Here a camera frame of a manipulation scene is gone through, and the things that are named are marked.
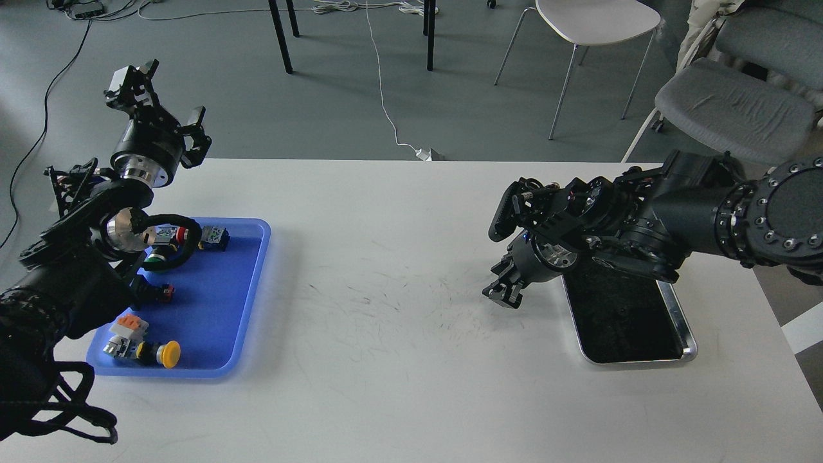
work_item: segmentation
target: chair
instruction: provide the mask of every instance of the chair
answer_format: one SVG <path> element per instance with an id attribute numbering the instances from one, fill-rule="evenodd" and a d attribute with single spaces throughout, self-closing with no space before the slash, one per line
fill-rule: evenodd
<path id="1" fill-rule="evenodd" d="M 588 47 L 617 44 L 653 31 L 660 23 L 660 15 L 652 8 L 635 0 L 536 0 L 534 7 L 526 8 L 520 15 L 512 40 L 506 49 L 506 55 L 503 57 L 503 63 L 500 65 L 497 78 L 495 78 L 495 85 L 500 80 L 500 74 L 503 73 L 506 60 L 509 59 L 509 52 L 514 44 L 514 39 L 517 38 L 520 25 L 523 24 L 523 17 L 529 10 L 537 10 L 560 37 L 574 45 L 571 60 L 569 61 L 569 70 L 566 72 L 565 81 L 563 82 L 563 90 L 560 91 L 560 101 L 557 103 L 555 118 L 551 122 L 549 139 L 552 140 L 579 47 L 586 47 L 583 51 L 583 57 L 580 59 L 582 64 L 585 54 L 588 52 Z M 646 47 L 646 53 L 643 55 L 643 61 L 640 63 L 640 69 L 637 72 L 635 83 L 631 87 L 629 100 L 625 104 L 621 119 L 625 119 L 625 114 L 629 110 L 629 104 L 631 104 L 631 99 L 635 94 L 640 71 L 643 70 L 646 58 L 649 56 L 653 38 L 654 33 L 649 38 L 649 45 Z"/>
<path id="2" fill-rule="evenodd" d="M 823 24 L 773 8 L 729 16 L 715 48 L 823 89 Z M 804 146 L 815 122 L 808 100 L 708 58 L 695 60 L 660 89 L 660 113 L 687 135 L 744 161 L 777 165 Z"/>

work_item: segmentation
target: silver joint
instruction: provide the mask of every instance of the silver joint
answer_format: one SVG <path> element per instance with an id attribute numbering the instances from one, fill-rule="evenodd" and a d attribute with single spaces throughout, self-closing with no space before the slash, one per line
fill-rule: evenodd
<path id="1" fill-rule="evenodd" d="M 567 250 L 560 245 L 546 245 L 540 247 L 540 254 L 549 264 L 559 269 L 570 267 L 577 261 L 577 253 Z"/>
<path id="2" fill-rule="evenodd" d="M 105 226 L 106 237 L 115 249 L 123 252 L 139 252 L 154 244 L 157 234 L 154 227 L 140 233 L 132 232 L 132 211 L 121 209 Z"/>
<path id="3" fill-rule="evenodd" d="M 169 184 L 166 171 L 148 157 L 123 154 L 114 160 L 114 168 L 124 179 L 140 180 L 149 188 L 160 188 Z"/>

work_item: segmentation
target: robotic arm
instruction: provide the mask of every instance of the robotic arm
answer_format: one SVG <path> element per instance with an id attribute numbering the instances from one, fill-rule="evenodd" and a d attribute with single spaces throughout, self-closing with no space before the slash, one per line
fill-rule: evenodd
<path id="1" fill-rule="evenodd" d="M 823 275 L 823 157 L 789 161 L 744 180 L 729 155 L 674 152 L 658 169 L 630 168 L 609 181 L 565 188 L 520 179 L 504 193 L 493 241 L 523 231 L 491 271 L 483 294 L 517 308 L 520 291 L 592 259 L 609 268 L 677 281 L 691 252 L 724 255 L 751 268 L 784 264 L 804 283 Z"/>
<path id="2" fill-rule="evenodd" d="M 63 336 L 78 339 L 127 307 L 139 306 L 144 282 L 137 271 L 179 266 L 200 240 L 194 220 L 142 211 L 151 204 L 153 188 L 170 184 L 178 164 L 199 166 L 212 143 L 203 131 L 202 107 L 181 125 L 160 105 L 151 84 L 158 64 L 120 69 L 105 92 L 106 105 L 129 116 L 111 169 L 98 169 L 92 159 L 69 172 L 51 167 L 45 172 L 60 218 L 20 254 L 27 275 L 0 294 L 0 440 L 15 432 L 38 436 L 63 429 L 96 442 L 117 441 L 116 418 L 86 404 L 94 381 L 91 366 L 55 362 L 53 348 Z M 191 140 L 188 146 L 185 138 Z M 154 227 L 166 223 L 188 229 L 183 251 L 167 262 L 144 262 Z M 80 373 L 80 385 L 70 387 L 64 372 Z M 59 414 L 34 420 L 41 410 Z M 76 417 L 105 428 L 109 436 L 68 428 Z"/>

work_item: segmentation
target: chair leg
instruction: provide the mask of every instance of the chair leg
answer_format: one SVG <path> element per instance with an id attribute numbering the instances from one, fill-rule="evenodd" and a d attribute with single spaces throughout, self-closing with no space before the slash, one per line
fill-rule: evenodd
<path id="1" fill-rule="evenodd" d="M 580 62 L 577 63 L 578 66 L 583 66 L 583 60 L 586 59 L 586 53 L 588 53 L 588 49 L 592 47 L 586 46 L 586 49 L 583 50 L 583 54 L 580 55 Z"/>
<path id="2" fill-rule="evenodd" d="M 565 98 L 565 89 L 569 86 L 569 79 L 571 78 L 571 70 L 574 68 L 574 56 L 577 54 L 577 49 L 580 45 L 574 44 L 571 50 L 571 59 L 569 60 L 569 70 L 566 72 L 566 80 L 563 82 L 563 90 L 560 91 L 560 101 L 557 102 L 557 111 L 555 111 L 555 119 L 551 121 L 551 131 L 549 132 L 549 139 L 553 140 L 555 137 L 555 127 L 557 126 L 557 117 L 560 115 L 560 108 L 563 107 L 563 99 Z"/>
<path id="3" fill-rule="evenodd" d="M 280 45 L 280 54 L 283 57 L 283 67 L 286 68 L 286 74 L 291 74 L 294 70 L 291 67 L 286 35 L 283 34 L 283 24 L 280 22 L 280 11 L 277 10 L 277 0 L 268 0 L 268 8 L 272 11 L 272 21 L 274 22 L 275 34 L 277 34 L 277 44 Z"/>
<path id="4" fill-rule="evenodd" d="M 286 0 L 286 9 L 289 10 L 289 22 L 291 23 L 291 34 L 300 37 L 300 29 L 297 28 L 297 16 L 295 15 L 295 3 L 293 0 Z"/>
<path id="5" fill-rule="evenodd" d="M 635 135 L 635 139 L 631 141 L 631 145 L 629 145 L 629 148 L 627 150 L 625 150 L 625 155 L 623 156 L 623 159 L 621 159 L 621 162 L 628 162 L 629 161 L 629 156 L 631 156 L 631 153 L 634 152 L 635 147 L 637 147 L 637 143 L 640 141 L 640 138 L 643 137 L 643 134 L 646 132 L 646 129 L 649 127 L 649 123 L 652 121 L 652 119 L 654 119 L 654 116 L 656 116 L 657 114 L 658 114 L 658 109 L 657 108 L 654 108 L 652 110 L 652 112 L 649 113 L 649 117 L 647 117 L 646 120 L 643 121 L 643 123 L 640 125 L 640 129 L 637 131 L 637 134 Z"/>
<path id="6" fill-rule="evenodd" d="M 631 105 L 631 99 L 635 96 L 635 88 L 637 88 L 637 81 L 640 80 L 640 73 L 643 72 L 643 66 L 646 64 L 646 58 L 649 57 L 649 50 L 652 48 L 652 42 L 654 42 L 654 32 L 655 29 L 652 29 L 652 36 L 649 37 L 649 45 L 646 46 L 646 53 L 643 55 L 643 61 L 640 62 L 640 69 L 637 70 L 637 77 L 635 77 L 635 84 L 631 86 L 631 92 L 629 93 L 629 100 L 625 103 L 625 108 L 623 109 L 623 114 L 620 116 L 621 119 L 625 119 L 625 114 L 629 112 L 629 105 Z"/>
<path id="7" fill-rule="evenodd" d="M 514 39 L 517 39 L 517 33 L 520 31 L 520 25 L 523 24 L 523 17 L 526 16 L 526 12 L 529 10 L 534 10 L 534 7 L 528 7 L 520 13 L 520 20 L 517 21 L 517 27 L 514 28 L 514 35 L 512 35 L 512 40 L 509 42 L 509 47 L 506 49 L 506 55 L 503 57 L 503 63 L 500 65 L 500 70 L 497 72 L 497 77 L 495 77 L 495 85 L 500 80 L 500 74 L 503 73 L 503 68 L 506 65 L 506 60 L 509 59 L 509 52 L 512 51 L 512 45 L 514 45 Z"/>

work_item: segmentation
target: white chair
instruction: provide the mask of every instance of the white chair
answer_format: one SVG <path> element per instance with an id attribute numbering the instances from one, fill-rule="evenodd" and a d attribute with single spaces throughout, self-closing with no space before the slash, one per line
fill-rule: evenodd
<path id="1" fill-rule="evenodd" d="M 629 104 L 631 104 L 631 99 L 635 95 L 640 71 L 643 70 L 643 65 L 649 56 L 649 49 L 654 38 L 653 31 L 660 23 L 660 15 L 652 8 L 635 0 L 536 0 L 534 7 L 526 8 L 520 15 L 512 40 L 506 49 L 506 55 L 503 57 L 503 63 L 500 65 L 497 78 L 495 78 L 495 85 L 500 80 L 500 74 L 503 73 L 506 60 L 509 59 L 509 52 L 514 44 L 514 39 L 517 38 L 520 25 L 523 24 L 523 17 L 529 10 L 537 10 L 560 37 L 574 45 L 571 60 L 569 61 L 569 71 L 566 73 L 563 90 L 560 92 L 560 101 L 557 103 L 555 118 L 551 123 L 550 140 L 554 138 L 557 117 L 560 115 L 560 108 L 563 106 L 566 87 L 569 86 L 569 79 L 574 68 L 574 58 L 578 48 L 580 46 L 587 47 L 583 52 L 583 58 L 585 58 L 589 46 L 617 44 L 652 31 L 649 45 L 646 47 L 646 53 L 643 55 L 643 61 L 640 63 L 640 69 L 635 78 L 635 84 L 631 87 L 629 100 L 626 102 L 621 115 L 621 119 L 625 119 L 626 111 L 629 110 Z"/>

